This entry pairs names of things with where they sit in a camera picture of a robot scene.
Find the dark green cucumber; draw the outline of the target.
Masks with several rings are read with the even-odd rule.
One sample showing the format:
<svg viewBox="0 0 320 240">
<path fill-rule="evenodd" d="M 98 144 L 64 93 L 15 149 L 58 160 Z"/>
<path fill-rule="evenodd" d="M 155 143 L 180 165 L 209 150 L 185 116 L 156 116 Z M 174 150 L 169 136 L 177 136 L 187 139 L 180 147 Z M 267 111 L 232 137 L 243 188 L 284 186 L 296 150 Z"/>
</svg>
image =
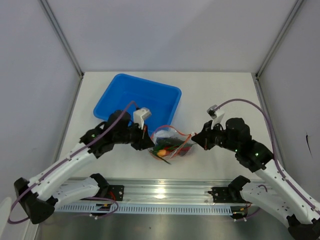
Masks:
<svg viewBox="0 0 320 240">
<path fill-rule="evenodd" d="M 163 137 L 158 138 L 155 142 L 155 145 L 161 149 L 170 148 L 170 147 L 179 147 L 184 143 L 184 140 L 179 138 Z"/>
</svg>

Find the red chili pepper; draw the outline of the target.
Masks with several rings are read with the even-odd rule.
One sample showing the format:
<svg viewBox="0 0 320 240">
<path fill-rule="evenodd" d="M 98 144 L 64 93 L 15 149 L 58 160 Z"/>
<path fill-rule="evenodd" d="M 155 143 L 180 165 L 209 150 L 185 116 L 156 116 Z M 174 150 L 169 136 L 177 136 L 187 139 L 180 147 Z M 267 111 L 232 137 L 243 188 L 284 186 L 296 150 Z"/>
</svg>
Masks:
<svg viewBox="0 0 320 240">
<path fill-rule="evenodd" d="M 192 146 L 182 147 L 182 148 L 178 149 L 176 153 L 178 155 L 185 155 L 191 148 L 192 148 Z"/>
</svg>

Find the orange purple sweet potato slice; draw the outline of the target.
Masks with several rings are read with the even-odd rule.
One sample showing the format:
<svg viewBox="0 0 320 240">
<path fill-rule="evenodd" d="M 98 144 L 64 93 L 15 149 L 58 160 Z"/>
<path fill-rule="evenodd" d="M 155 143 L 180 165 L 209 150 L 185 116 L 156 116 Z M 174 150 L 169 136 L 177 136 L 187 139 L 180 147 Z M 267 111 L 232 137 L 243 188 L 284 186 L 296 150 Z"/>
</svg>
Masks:
<svg viewBox="0 0 320 240">
<path fill-rule="evenodd" d="M 161 149 L 161 150 L 159 150 L 159 151 L 157 152 L 157 156 L 162 158 L 162 157 L 167 156 L 169 153 L 170 153 L 170 152 L 167 151 L 166 149 Z"/>
</svg>

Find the clear zip top bag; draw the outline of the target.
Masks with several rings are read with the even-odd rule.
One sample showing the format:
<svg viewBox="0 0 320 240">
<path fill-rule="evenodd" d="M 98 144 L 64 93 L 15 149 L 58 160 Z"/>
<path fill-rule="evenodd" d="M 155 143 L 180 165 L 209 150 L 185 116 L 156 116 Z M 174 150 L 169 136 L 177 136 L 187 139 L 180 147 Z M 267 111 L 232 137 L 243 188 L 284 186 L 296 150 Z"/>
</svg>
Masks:
<svg viewBox="0 0 320 240">
<path fill-rule="evenodd" d="M 154 146 L 148 149 L 149 154 L 156 160 L 171 165 L 175 158 L 186 156 L 196 144 L 192 137 L 197 133 L 182 133 L 172 125 L 162 125 L 152 134 Z"/>
</svg>

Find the blue plastic bin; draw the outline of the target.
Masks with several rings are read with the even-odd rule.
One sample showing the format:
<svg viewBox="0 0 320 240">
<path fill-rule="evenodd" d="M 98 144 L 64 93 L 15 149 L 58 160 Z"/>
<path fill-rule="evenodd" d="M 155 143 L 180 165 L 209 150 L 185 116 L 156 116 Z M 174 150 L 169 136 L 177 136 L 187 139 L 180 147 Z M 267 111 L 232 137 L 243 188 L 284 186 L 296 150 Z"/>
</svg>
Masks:
<svg viewBox="0 0 320 240">
<path fill-rule="evenodd" d="M 158 127 L 172 123 L 181 96 L 182 91 L 176 86 L 119 73 L 97 102 L 93 115 L 106 121 L 113 112 L 135 101 L 140 108 L 150 110 L 146 124 L 152 134 Z"/>
</svg>

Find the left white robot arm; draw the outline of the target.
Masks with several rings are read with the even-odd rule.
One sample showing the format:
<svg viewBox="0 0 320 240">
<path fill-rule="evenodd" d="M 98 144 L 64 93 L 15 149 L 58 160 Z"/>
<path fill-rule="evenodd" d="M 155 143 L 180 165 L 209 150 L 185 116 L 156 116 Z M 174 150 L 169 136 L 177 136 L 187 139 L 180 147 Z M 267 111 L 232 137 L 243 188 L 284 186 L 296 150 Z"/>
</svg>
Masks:
<svg viewBox="0 0 320 240">
<path fill-rule="evenodd" d="M 145 121 L 151 111 L 137 108 L 133 114 L 116 110 L 108 120 L 88 130 L 75 147 L 63 158 L 38 175 L 14 182 L 16 201 L 34 225 L 48 219 L 58 208 L 82 199 L 103 200 L 108 196 L 109 183 L 99 173 L 85 180 L 65 184 L 74 173 L 113 150 L 115 145 L 131 145 L 137 151 L 154 147 Z"/>
</svg>

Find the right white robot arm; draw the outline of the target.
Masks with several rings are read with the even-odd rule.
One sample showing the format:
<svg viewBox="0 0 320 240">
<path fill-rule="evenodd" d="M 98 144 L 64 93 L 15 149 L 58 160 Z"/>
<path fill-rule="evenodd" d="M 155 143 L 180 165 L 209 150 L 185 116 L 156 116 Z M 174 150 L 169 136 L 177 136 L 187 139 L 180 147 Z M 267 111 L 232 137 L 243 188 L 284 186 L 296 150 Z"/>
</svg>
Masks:
<svg viewBox="0 0 320 240">
<path fill-rule="evenodd" d="M 295 240 L 320 238 L 320 203 L 307 196 L 306 203 L 297 193 L 298 185 L 274 160 L 274 154 L 254 140 L 250 127 L 242 118 L 230 118 L 225 129 L 219 123 L 208 121 L 192 141 L 204 150 L 215 146 L 235 153 L 236 160 L 263 179 L 276 195 L 267 192 L 240 175 L 228 185 L 228 196 L 234 202 L 253 203 L 279 220 Z"/>
</svg>

